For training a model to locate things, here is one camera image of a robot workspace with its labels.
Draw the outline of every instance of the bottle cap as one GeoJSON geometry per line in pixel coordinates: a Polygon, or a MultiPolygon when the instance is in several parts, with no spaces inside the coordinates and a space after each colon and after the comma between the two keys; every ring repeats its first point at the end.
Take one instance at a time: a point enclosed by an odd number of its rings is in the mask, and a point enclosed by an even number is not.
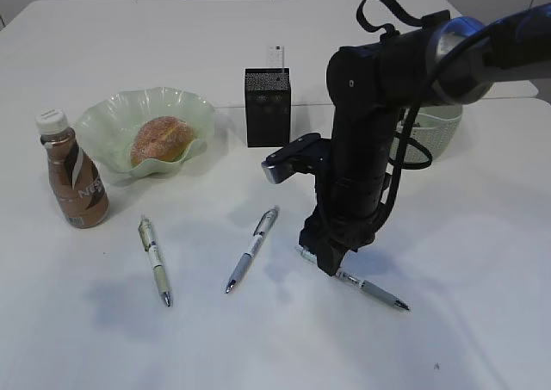
{"type": "Polygon", "coordinates": [[[54,109],[36,116],[36,126],[40,134],[58,134],[69,127],[67,116],[63,110],[54,109]]]}

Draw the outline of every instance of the plastic basket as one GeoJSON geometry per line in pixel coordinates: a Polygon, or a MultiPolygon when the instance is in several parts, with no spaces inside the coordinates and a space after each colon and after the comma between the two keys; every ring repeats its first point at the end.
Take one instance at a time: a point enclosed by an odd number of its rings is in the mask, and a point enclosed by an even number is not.
{"type": "MultiPolygon", "coordinates": [[[[446,147],[455,130],[459,126],[462,116],[462,106],[422,108],[415,120],[415,127],[412,129],[412,138],[426,147],[432,153],[433,159],[438,158],[446,147]]],[[[402,122],[396,127],[398,132],[402,131],[402,122]]],[[[398,139],[394,142],[390,151],[392,159],[396,156],[398,139]]],[[[406,162],[424,162],[426,156],[415,147],[409,145],[406,151],[406,162]]]]}

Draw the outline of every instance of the bread roll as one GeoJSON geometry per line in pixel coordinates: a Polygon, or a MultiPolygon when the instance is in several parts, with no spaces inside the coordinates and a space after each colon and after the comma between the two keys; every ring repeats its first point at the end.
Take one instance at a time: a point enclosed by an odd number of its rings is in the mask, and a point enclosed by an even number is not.
{"type": "Polygon", "coordinates": [[[162,116],[141,127],[130,151],[130,162],[137,166],[149,158],[172,162],[193,140],[193,129],[176,117],[162,116]]]}

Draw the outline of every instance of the ballpoint pen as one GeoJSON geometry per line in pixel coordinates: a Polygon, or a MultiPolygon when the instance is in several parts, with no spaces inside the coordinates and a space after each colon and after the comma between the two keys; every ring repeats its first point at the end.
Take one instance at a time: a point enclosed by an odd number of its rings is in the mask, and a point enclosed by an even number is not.
{"type": "Polygon", "coordinates": [[[266,238],[266,234],[274,225],[278,214],[279,207],[275,205],[266,212],[260,219],[260,222],[258,222],[257,228],[254,233],[252,233],[252,241],[249,244],[249,249],[241,256],[237,266],[230,275],[230,279],[226,285],[226,294],[232,291],[233,287],[235,287],[245,276],[245,272],[247,272],[247,269],[251,266],[253,258],[258,253],[258,250],[260,250],[264,238],[266,238]]]}
{"type": "Polygon", "coordinates": [[[145,252],[147,252],[149,261],[152,264],[153,276],[155,277],[158,293],[163,299],[164,304],[166,306],[171,306],[172,296],[170,293],[170,285],[168,278],[166,277],[163,261],[161,261],[161,256],[158,253],[155,232],[153,231],[152,223],[144,215],[141,215],[141,222],[138,226],[138,232],[141,237],[141,242],[144,245],[145,252]]]}
{"type": "MultiPolygon", "coordinates": [[[[300,245],[297,245],[295,249],[308,262],[314,263],[316,265],[318,264],[318,259],[316,258],[316,256],[313,255],[306,248],[303,248],[300,245]]],[[[370,295],[381,302],[384,302],[385,304],[387,304],[388,306],[391,306],[392,308],[410,311],[410,307],[404,301],[400,300],[395,295],[388,293],[384,289],[377,287],[372,282],[362,280],[355,275],[349,274],[348,272],[344,271],[341,268],[337,270],[337,273],[335,274],[335,276],[339,280],[347,282],[350,285],[353,285],[354,287],[359,288],[365,294],[370,295]]]]}

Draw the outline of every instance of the wavy bowl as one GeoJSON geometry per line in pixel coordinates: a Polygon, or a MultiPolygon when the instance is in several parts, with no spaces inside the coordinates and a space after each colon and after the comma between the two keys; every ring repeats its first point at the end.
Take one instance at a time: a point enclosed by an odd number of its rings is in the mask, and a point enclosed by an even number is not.
{"type": "Polygon", "coordinates": [[[157,87],[122,91],[86,110],[75,123],[78,143],[88,155],[114,173],[143,177],[173,172],[192,158],[212,135],[214,107],[195,93],[157,87]],[[132,167],[130,150],[139,129],[151,119],[174,116],[186,121],[195,139],[177,160],[147,159],[132,167]]]}

